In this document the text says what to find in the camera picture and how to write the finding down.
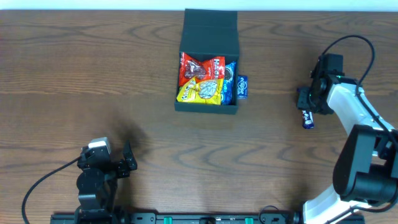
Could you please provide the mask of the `purple Dairy Milk bar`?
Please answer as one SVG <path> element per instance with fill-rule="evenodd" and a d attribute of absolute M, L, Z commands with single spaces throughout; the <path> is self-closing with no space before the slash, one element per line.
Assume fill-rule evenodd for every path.
<path fill-rule="evenodd" d="M 297 92 L 297 108 L 302 111 L 302 126 L 304 129 L 313 129 L 315 125 L 312 112 L 309 110 L 308 87 L 298 88 Z"/>

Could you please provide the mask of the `blue Oreo cookie pack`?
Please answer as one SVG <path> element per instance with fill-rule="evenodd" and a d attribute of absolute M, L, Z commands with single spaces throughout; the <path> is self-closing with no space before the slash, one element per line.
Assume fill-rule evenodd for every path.
<path fill-rule="evenodd" d="M 233 84 L 236 70 L 236 62 L 225 66 L 223 88 L 221 91 L 221 104 L 230 105 L 233 99 Z"/>

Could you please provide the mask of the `yellow Hacks candy bag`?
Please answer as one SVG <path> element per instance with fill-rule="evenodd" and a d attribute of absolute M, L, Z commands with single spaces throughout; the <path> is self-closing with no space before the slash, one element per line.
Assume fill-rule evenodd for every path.
<path fill-rule="evenodd" d="M 197 82 L 196 78 L 192 78 L 180 87 L 176 99 L 180 103 L 220 105 L 223 81 L 221 78 Z"/>

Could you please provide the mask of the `red Hacks candy bag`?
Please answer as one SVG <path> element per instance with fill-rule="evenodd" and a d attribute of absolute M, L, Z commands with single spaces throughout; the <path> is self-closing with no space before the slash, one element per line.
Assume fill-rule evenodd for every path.
<path fill-rule="evenodd" d="M 196 82 L 204 80 L 223 79 L 225 74 L 225 58 L 214 57 L 199 62 L 185 52 L 180 57 L 180 71 L 178 85 L 183 86 L 190 79 L 195 78 Z"/>

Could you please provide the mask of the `dark green box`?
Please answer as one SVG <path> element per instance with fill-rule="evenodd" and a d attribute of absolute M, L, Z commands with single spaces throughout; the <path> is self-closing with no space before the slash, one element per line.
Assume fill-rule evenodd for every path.
<path fill-rule="evenodd" d="M 223 56 L 226 63 L 239 62 L 238 12 L 186 9 L 179 53 L 198 61 Z M 235 68 L 229 105 L 174 102 L 175 111 L 236 114 L 238 110 L 238 67 Z"/>

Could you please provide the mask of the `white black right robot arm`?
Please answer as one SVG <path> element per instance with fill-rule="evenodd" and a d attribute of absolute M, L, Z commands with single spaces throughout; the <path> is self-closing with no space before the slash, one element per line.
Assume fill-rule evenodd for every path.
<path fill-rule="evenodd" d="M 397 130 L 380 118 L 361 85 L 342 75 L 312 75 L 297 106 L 335 113 L 348 138 L 333 183 L 304 203 L 304 223 L 337 223 L 359 210 L 381 213 L 397 203 Z"/>

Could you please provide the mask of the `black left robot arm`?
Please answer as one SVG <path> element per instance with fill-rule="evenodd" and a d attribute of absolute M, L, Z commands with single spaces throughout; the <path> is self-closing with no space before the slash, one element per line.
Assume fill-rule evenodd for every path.
<path fill-rule="evenodd" d="M 82 218 L 99 220 L 114 215 L 114 201 L 118 188 L 118 179 L 130 176 L 137 169 L 137 161 L 129 141 L 123 147 L 123 158 L 111 160 L 111 148 L 108 138 L 92 140 L 81 149 L 77 162 L 82 173 L 77 178 Z"/>

